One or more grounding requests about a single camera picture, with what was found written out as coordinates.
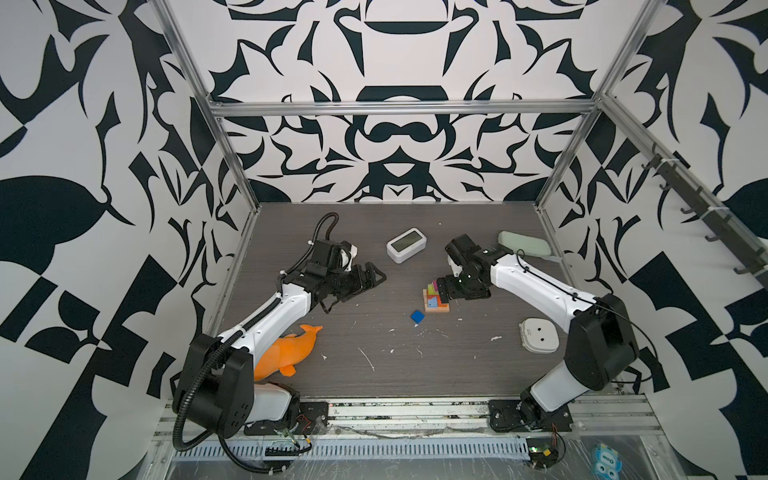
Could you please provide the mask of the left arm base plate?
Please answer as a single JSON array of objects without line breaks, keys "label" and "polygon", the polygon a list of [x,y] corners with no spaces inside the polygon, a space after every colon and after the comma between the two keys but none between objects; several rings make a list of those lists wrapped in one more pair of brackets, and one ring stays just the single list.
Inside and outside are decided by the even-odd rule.
[{"label": "left arm base plate", "polygon": [[328,402],[292,401],[279,420],[262,420],[244,428],[246,436],[266,436],[284,433],[310,434],[317,425],[323,426],[329,413]]}]

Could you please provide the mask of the blue cube block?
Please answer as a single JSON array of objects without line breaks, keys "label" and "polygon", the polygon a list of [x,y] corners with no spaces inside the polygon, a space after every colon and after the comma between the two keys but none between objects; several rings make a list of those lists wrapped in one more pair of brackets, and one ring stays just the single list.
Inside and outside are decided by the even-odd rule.
[{"label": "blue cube block", "polygon": [[410,318],[416,325],[419,325],[424,320],[425,314],[416,310],[410,315]]}]

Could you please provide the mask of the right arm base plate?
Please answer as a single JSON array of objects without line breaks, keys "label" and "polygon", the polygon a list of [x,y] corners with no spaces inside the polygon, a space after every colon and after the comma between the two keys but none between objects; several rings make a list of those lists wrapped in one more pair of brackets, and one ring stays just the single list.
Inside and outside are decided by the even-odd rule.
[{"label": "right arm base plate", "polygon": [[489,427],[497,433],[570,432],[572,416],[567,405],[548,412],[533,400],[494,399],[488,402]]}]

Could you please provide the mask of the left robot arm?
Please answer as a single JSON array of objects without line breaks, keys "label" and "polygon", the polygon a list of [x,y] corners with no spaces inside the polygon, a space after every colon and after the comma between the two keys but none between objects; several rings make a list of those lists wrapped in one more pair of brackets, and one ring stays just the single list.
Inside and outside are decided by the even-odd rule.
[{"label": "left robot arm", "polygon": [[216,337],[195,337],[174,391],[173,447],[188,451],[212,435],[228,439],[254,423],[292,427],[298,394],[274,383],[257,384],[256,363],[326,297],[347,301],[386,279],[371,262],[336,270],[308,265],[280,276],[271,299],[237,326]]}]

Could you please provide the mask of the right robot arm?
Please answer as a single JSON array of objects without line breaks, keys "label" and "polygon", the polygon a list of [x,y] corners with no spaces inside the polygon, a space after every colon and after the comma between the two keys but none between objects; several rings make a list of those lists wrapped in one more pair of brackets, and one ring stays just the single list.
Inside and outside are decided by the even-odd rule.
[{"label": "right robot arm", "polygon": [[567,335],[563,360],[520,396],[525,423],[603,389],[638,359],[634,324],[615,295],[570,287],[528,263],[520,250],[481,247],[466,234],[445,251],[452,273],[437,279],[442,301],[486,299],[495,286],[535,307]]}]

